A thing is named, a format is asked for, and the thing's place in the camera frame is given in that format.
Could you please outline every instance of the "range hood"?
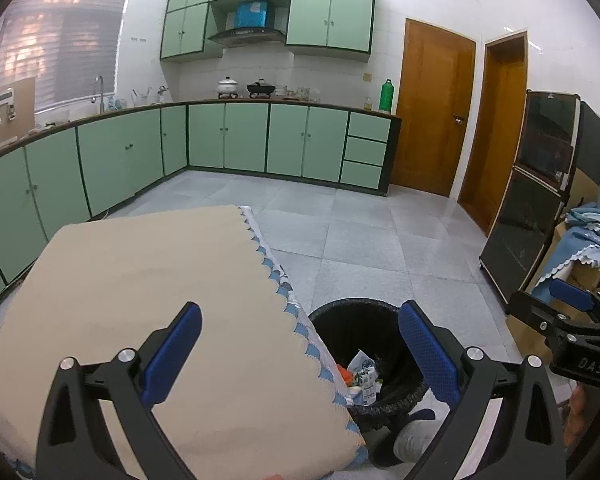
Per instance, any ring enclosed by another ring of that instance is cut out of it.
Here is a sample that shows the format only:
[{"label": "range hood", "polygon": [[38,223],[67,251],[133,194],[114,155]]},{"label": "range hood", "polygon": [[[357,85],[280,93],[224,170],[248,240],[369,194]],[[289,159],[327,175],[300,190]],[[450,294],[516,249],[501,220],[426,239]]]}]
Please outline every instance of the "range hood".
[{"label": "range hood", "polygon": [[286,37],[282,31],[272,27],[240,27],[218,32],[209,40],[231,48],[244,44],[265,43],[266,41],[285,43]]}]

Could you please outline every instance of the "tiled floor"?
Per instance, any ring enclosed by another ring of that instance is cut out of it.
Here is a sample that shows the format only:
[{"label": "tiled floor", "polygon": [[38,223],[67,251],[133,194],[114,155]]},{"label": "tiled floor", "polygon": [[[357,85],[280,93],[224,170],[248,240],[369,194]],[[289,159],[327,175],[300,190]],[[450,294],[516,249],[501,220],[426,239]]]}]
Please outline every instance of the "tiled floor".
[{"label": "tiled floor", "polygon": [[398,186],[387,197],[268,178],[186,171],[110,216],[249,205],[307,312],[339,298],[414,298],[466,346],[520,356],[478,268],[485,237],[453,200]]}]

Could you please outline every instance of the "blue gripper pad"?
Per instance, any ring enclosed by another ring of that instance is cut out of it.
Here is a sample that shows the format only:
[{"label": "blue gripper pad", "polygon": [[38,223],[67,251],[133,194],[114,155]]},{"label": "blue gripper pad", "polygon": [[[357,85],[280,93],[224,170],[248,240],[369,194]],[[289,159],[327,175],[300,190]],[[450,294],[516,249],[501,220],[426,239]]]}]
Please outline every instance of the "blue gripper pad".
[{"label": "blue gripper pad", "polygon": [[142,403],[149,409],[167,399],[173,383],[202,332],[202,312],[195,303],[189,305],[180,321],[144,369]]},{"label": "blue gripper pad", "polygon": [[593,310],[593,300],[591,299],[590,292],[564,282],[559,278],[555,278],[549,283],[549,294],[552,298],[564,301],[581,312]]},{"label": "blue gripper pad", "polygon": [[398,311],[398,327],[402,339],[407,343],[436,399],[446,402],[450,409],[455,409],[461,399],[458,370],[412,302],[419,310],[415,301],[409,300]]}]

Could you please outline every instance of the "countertop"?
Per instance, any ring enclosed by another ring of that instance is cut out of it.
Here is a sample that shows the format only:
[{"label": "countertop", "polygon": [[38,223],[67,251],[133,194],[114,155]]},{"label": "countertop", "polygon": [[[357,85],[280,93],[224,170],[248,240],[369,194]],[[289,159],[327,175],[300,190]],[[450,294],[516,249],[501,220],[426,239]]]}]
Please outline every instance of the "countertop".
[{"label": "countertop", "polygon": [[84,117],[77,121],[63,123],[63,124],[60,124],[59,126],[54,126],[52,128],[46,128],[44,130],[31,132],[31,133],[27,134],[26,136],[19,138],[15,142],[12,142],[11,144],[8,144],[7,146],[4,146],[3,148],[1,148],[0,149],[0,157],[3,155],[6,155],[9,152],[17,150],[18,148],[20,148],[22,146],[26,146],[27,144],[30,144],[30,143],[34,142],[35,140],[43,139],[43,137],[53,135],[54,133],[61,132],[68,128],[74,128],[76,126],[81,126],[82,124],[91,123],[93,121],[98,121],[100,119],[105,119],[105,118],[109,118],[109,117],[117,117],[120,115],[130,114],[133,112],[139,112],[142,110],[154,110],[155,108],[167,108],[170,106],[212,104],[212,103],[223,103],[223,104],[224,103],[264,103],[264,104],[275,103],[275,104],[288,104],[288,105],[295,104],[295,105],[315,106],[315,107],[320,107],[320,108],[334,108],[336,110],[346,110],[349,112],[373,115],[376,117],[383,117],[383,118],[387,118],[387,119],[396,119],[397,118],[397,116],[391,115],[391,114],[388,114],[385,112],[364,110],[362,108],[354,108],[354,107],[349,107],[349,106],[339,106],[339,105],[331,105],[331,104],[325,104],[325,103],[315,103],[315,102],[311,102],[311,101],[301,101],[301,100],[296,100],[296,99],[237,98],[237,99],[206,99],[206,100],[199,100],[199,101],[178,101],[178,102],[172,102],[172,103],[154,103],[154,104],[150,104],[150,105],[146,105],[146,106],[138,106],[138,107],[133,107],[133,108],[125,108],[123,110],[116,110],[113,112],[105,112],[104,114],[96,114],[96,115]]}]

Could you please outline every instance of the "screw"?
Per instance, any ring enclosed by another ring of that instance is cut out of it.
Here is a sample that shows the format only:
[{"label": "screw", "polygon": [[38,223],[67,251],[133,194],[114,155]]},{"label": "screw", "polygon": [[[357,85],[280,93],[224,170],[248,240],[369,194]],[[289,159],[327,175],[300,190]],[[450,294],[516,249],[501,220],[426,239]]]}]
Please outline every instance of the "screw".
[{"label": "screw", "polygon": [[123,363],[128,363],[136,357],[136,351],[131,348],[125,348],[121,350],[118,354],[118,361],[122,361]]},{"label": "screw", "polygon": [[475,346],[468,348],[466,354],[469,356],[469,359],[472,359],[473,361],[479,361],[484,357],[484,352]]},{"label": "screw", "polygon": [[530,355],[528,358],[526,358],[526,360],[533,368],[539,368],[542,366],[542,359],[537,355]]},{"label": "screw", "polygon": [[62,361],[60,361],[60,367],[62,370],[69,370],[70,368],[74,367],[74,364],[75,359],[73,357],[65,357],[62,359]]}]

